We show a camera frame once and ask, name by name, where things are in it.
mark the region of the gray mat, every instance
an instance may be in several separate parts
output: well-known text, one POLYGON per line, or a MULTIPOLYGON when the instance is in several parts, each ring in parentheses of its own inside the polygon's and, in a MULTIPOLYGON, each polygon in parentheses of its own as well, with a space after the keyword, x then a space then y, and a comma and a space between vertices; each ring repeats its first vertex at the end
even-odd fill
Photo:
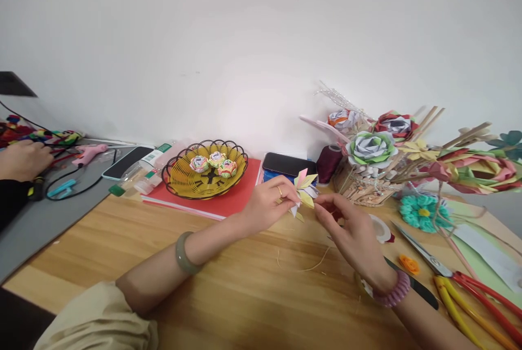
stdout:
MULTIPOLYGON (((132 148, 120 149, 121 155, 118 158, 131 150, 132 148)), ((49 173, 45 176, 46 180, 53 181, 60 175, 72 171, 74 169, 71 164, 72 160, 64 160, 69 167, 49 173)), ((92 162, 84 170, 79 170, 56 182, 53 188, 79 176, 74 189, 81 191, 94 183, 110 164, 110 160, 103 163, 92 162)), ((114 183, 111 180, 102 179, 95 187, 74 198, 61 202, 44 199, 41 202, 28 203, 0 234, 0 284, 4 283, 26 260, 81 220, 85 214, 104 200, 109 195, 109 187, 114 183)))

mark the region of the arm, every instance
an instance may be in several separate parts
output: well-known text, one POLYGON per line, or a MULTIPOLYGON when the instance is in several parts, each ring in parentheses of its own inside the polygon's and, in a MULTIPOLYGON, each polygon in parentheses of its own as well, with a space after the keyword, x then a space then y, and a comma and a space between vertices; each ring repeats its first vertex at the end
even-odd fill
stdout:
POLYGON ((27 203, 33 179, 53 161, 51 148, 41 142, 20 141, 0 152, 0 232, 27 203))
MULTIPOLYGON (((202 265, 232 243, 270 228, 299 198, 294 185, 278 176, 254 188, 241 213, 191 234, 185 242, 187 258, 202 265)), ((122 275, 116 286, 138 315, 143 316, 188 278, 176 262, 172 244, 122 275)))
MULTIPOLYGON (((315 204, 319 222, 346 261, 373 289, 389 294, 397 283, 397 273, 384 260, 370 216, 339 194, 320 195, 315 204), (346 220, 344 228, 335 220, 339 217, 346 220)), ((408 292, 393 312, 424 350, 477 349, 415 291, 408 292)))

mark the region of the person's hand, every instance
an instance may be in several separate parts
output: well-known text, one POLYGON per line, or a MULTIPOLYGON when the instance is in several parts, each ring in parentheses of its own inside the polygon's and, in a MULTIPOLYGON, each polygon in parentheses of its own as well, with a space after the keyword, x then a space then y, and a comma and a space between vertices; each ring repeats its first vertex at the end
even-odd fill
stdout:
POLYGON ((0 180, 31 182, 53 161, 51 148, 41 142, 23 140, 0 152, 0 180))
POLYGON ((319 195, 315 214, 332 236, 346 261, 381 293, 389 293, 397 283, 397 274, 386 261, 377 241, 370 216, 340 194, 319 195), (346 220, 344 228, 336 219, 346 220))
POLYGON ((234 221, 241 237, 252 236, 270 228, 300 201, 292 182, 285 176, 277 176, 254 187, 243 211, 227 220, 234 221))

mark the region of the yellow woven basket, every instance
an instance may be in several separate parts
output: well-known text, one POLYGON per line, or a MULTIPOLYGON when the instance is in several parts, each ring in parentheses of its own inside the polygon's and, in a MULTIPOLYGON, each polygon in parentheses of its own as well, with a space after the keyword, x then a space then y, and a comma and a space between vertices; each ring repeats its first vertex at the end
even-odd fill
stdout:
POLYGON ((233 141, 203 141, 193 143, 172 158, 163 168, 161 176, 167 191, 185 199, 210 199, 223 195, 245 174, 248 167, 248 155, 243 148, 233 141), (237 173, 228 178, 218 176, 215 168, 209 167, 203 173, 196 173, 190 168, 190 160, 197 155, 209 158, 214 152, 225 153, 227 159, 238 165, 237 173))

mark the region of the hot glue gun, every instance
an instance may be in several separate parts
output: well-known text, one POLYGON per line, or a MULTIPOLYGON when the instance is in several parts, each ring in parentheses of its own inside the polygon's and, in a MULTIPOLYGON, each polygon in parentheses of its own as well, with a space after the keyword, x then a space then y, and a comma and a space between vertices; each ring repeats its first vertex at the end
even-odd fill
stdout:
POLYGON ((82 154, 72 163, 78 168, 82 168, 90 163, 96 154, 105 152, 108 149, 108 146, 104 144, 96 146, 82 145, 78 146, 76 149, 82 152, 82 154))

